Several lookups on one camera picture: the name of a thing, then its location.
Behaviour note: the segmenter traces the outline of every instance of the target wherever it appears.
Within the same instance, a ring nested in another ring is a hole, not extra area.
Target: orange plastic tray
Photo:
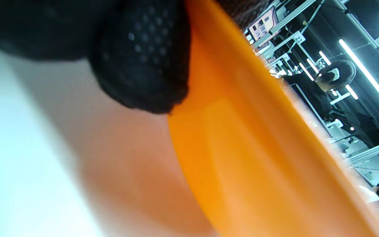
[[[190,94],[173,146],[223,237],[379,236],[379,216],[271,79],[226,14],[188,0]]]

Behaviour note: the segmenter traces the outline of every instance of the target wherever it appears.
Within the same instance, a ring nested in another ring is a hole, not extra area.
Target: black mesh fabric
[[[241,29],[245,29],[271,4],[271,0],[216,0]]]
[[[128,108],[170,112],[188,93],[189,27],[181,0],[119,5],[89,56],[102,89]]]
[[[244,28],[269,1],[218,2]],[[87,57],[112,99],[155,114],[188,93],[190,38],[184,0],[0,0],[0,50],[32,60]]]

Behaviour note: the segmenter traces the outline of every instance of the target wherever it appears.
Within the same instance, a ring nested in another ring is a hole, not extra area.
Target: fluorescent light
[[[352,88],[349,85],[346,85],[346,89],[349,91],[350,95],[354,99],[359,99],[358,95],[352,90]]]
[[[314,69],[314,71],[316,72],[316,73],[318,73],[318,69],[317,69],[317,67],[313,64],[313,62],[311,62],[311,60],[310,59],[307,59],[307,62],[310,64],[310,66]]]
[[[310,72],[308,72],[308,70],[304,67],[304,65],[302,63],[299,63],[299,66],[302,67],[302,70],[304,70],[304,72],[308,75],[311,81],[314,81],[314,78],[311,76]]]
[[[328,60],[328,58],[324,55],[324,53],[322,51],[320,51],[320,55],[321,55],[322,59],[324,59],[325,63],[327,63],[328,65],[331,65],[330,60]]]
[[[339,40],[340,45],[346,50],[347,54],[349,54],[350,58],[356,63],[359,69],[361,69],[362,73],[366,76],[366,78],[371,82],[375,90],[379,93],[379,84],[375,81],[374,77],[368,72],[365,66],[360,62],[358,57],[353,53],[353,51],[346,45],[346,43],[341,39]]]

